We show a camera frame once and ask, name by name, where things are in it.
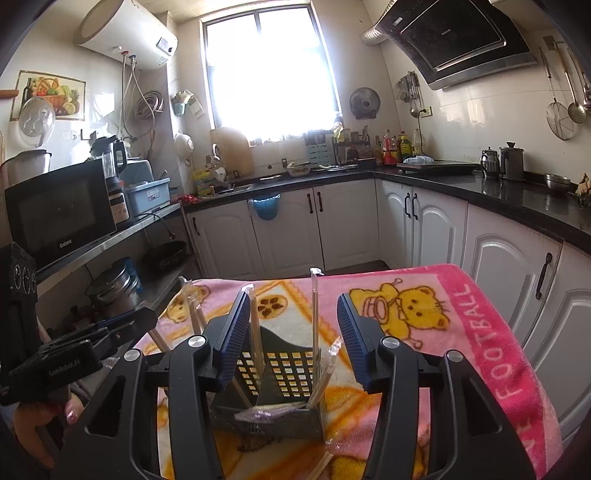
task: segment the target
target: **power cord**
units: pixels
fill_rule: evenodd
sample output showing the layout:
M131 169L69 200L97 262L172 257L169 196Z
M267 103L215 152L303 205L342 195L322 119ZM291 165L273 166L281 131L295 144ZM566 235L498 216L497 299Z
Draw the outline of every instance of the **power cord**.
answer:
M171 229L168 228L168 224L164 221L164 219L160 215L150 212L150 213L143 213L143 214L139 215L139 217L146 217L148 215L155 216L158 220L160 220L164 224L164 226L166 227L166 230L168 230L168 237L170 238L171 241L176 239L177 236L174 233L172 233Z

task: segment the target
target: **fingernail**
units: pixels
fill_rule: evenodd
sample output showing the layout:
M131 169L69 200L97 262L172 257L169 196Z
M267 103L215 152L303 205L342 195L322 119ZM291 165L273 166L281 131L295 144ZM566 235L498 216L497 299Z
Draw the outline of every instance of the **fingernail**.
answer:
M68 425L74 425L77 419L78 415L73 410L71 412L68 412L68 415L66 415L66 421L68 422Z

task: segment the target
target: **bright window light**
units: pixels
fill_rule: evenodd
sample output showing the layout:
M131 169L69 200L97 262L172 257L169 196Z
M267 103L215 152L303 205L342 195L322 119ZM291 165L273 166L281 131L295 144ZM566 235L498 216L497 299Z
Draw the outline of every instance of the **bright window light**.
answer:
M331 129L337 101L308 7L257 11L206 24L216 128L249 140Z

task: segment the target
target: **chopstick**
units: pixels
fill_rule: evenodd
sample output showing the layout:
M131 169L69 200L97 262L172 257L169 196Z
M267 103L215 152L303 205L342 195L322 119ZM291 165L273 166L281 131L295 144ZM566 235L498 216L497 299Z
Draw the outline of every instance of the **chopstick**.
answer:
M318 385L318 363L319 355L319 311L318 311L318 276L324 275L319 268L311 268L312 277L312 392Z

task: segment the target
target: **kitchen sink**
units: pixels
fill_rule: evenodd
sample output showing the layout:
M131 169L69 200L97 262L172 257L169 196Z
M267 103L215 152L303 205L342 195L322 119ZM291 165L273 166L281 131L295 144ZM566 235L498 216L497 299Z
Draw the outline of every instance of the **kitchen sink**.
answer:
M252 188L254 186L255 186L254 183L247 183L246 185L240 185L239 187L234 187L233 189L225 190L223 193L218 193L216 195L216 197L225 197L227 195L233 195L235 193L248 192L248 190L252 190Z

